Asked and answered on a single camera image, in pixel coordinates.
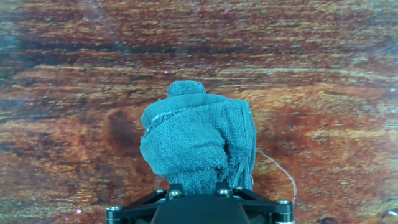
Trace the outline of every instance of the wooden table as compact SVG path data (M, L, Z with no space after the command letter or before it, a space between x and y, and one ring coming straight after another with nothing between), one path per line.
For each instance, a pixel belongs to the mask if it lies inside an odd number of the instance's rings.
M104 223L154 189L144 108L248 100L296 223L397 223L398 2L0 2L0 223ZM292 199L259 153L254 191Z

